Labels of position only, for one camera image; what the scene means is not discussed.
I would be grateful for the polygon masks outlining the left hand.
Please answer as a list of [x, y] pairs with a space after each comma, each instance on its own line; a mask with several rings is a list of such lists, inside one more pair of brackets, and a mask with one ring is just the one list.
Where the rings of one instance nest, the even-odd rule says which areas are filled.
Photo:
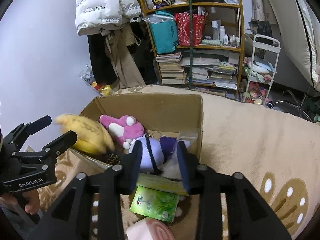
[[[22, 193], [22, 196], [28, 201], [24, 207], [26, 213], [31, 215], [38, 213], [40, 209], [40, 199], [37, 190], [31, 190]], [[5, 207], [11, 207], [18, 204], [17, 199], [10, 193], [3, 193], [1, 196], [1, 204]]]

